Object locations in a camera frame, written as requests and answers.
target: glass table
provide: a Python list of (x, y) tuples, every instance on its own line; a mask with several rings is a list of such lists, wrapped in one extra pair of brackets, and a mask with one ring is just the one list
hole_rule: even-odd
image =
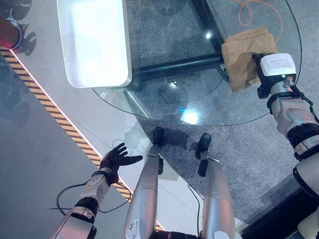
[(199, 125), (241, 124), (268, 114), (258, 84), (234, 93), (222, 69), (224, 40), (255, 27), (273, 34), (299, 74), (300, 34), (286, 0), (127, 0), (127, 12), (132, 82), (93, 89), (122, 111)]

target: red object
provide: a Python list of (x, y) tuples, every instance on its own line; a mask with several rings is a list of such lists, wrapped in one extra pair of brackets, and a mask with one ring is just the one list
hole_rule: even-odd
[(19, 30), (10, 22), (0, 17), (0, 46), (14, 48), (20, 39)]

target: tan rag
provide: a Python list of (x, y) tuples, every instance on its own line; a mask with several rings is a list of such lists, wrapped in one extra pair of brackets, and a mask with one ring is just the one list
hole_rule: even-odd
[(231, 89), (236, 92), (259, 81), (252, 55), (277, 53), (277, 48), (272, 34), (259, 27), (228, 37), (221, 51)]

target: gray carpet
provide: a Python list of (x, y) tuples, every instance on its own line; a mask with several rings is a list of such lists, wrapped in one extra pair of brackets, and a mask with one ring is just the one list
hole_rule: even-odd
[[(212, 2), (214, 4), (222, 3), (221, 1)], [(319, 3), (316, 0), (289, 1), (289, 3), (296, 16), (303, 45), (303, 66), (298, 86), (314, 101), (316, 112), (318, 112), (319, 17), (317, 13)], [(226, 9), (222, 11), (223, 6), (215, 6), (220, 16), (227, 14)], [(255, 18), (265, 17), (268, 12), (266, 10), (266, 8), (262, 8), (260, 12), (255, 13)], [(287, 9), (281, 9), (282, 12), (287, 12)], [(293, 20), (292, 16), (282, 16), (282, 18)], [(296, 33), (293, 24), (284, 21), (282, 39), (285, 39), (285, 41), (278, 42), (280, 51), (290, 52), (292, 55), (295, 53), (298, 56), (299, 40)], [(300, 59), (294, 57), (294, 60), (298, 65)], [(233, 93), (224, 93), (225, 90), (223, 89), (227, 89), (227, 83), (222, 82), (222, 84), (213, 92), (213, 94), (217, 94), (215, 97), (208, 94), (205, 98), (206, 101), (210, 99), (210, 102), (212, 102), (210, 110), (216, 107), (216, 113), (212, 115), (211, 119), (212, 124), (216, 121), (225, 121), (225, 117), (227, 120), (233, 119), (235, 113), (238, 114), (238, 117), (247, 116), (242, 121), (255, 119), (256, 116), (267, 113), (266, 101), (256, 99), (257, 92), (253, 87), (248, 89), (248, 93), (242, 92), (240, 99), (236, 99)], [(242, 112), (232, 108), (238, 104), (238, 101), (235, 100), (246, 104), (245, 107), (241, 107)], [(165, 121), (138, 119), (149, 137), (152, 137), (152, 131), (156, 126), (165, 128), (166, 142), (163, 147), (163, 156), (180, 176), (201, 193), (204, 190), (204, 181), (196, 174), (199, 162), (194, 157), (194, 150), (196, 143), (204, 132), (212, 134), (210, 151), (220, 160), (228, 175), (234, 199), (235, 214), (246, 223), (256, 221), (299, 187), (292, 176), (292, 169), (297, 163), (297, 160), (293, 157), (293, 149), (288, 141), (277, 132), (276, 122), (271, 115), (266, 115), (250, 123), (234, 126), (195, 126), (173, 123), (174, 119), (170, 118)]]

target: hazard stripe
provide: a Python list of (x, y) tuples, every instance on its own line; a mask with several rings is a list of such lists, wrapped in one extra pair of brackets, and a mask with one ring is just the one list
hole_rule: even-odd
[[(81, 150), (87, 155), (87, 157), (97, 166), (100, 166), (101, 157), (94, 151), (94, 149), (88, 144), (88, 142), (81, 136), (81, 134), (74, 128), (63, 115), (63, 113), (55, 106), (50, 98), (45, 94), (33, 78), (28, 74), (24, 67), (19, 63), (15, 56), (7, 49), (0, 47), (0, 54), (5, 58), (7, 63), (13, 68), (25, 85), (33, 92), (34, 96), (40, 101), (45, 109), (52, 115), (58, 124), (64, 129), (64, 131), (71, 137), (71, 139), (81, 148)], [(130, 191), (126, 189), (123, 182), (119, 181), (119, 184), (114, 184), (117, 191), (127, 200), (130, 198)], [(163, 228), (156, 223), (156, 230), (162, 230)]]

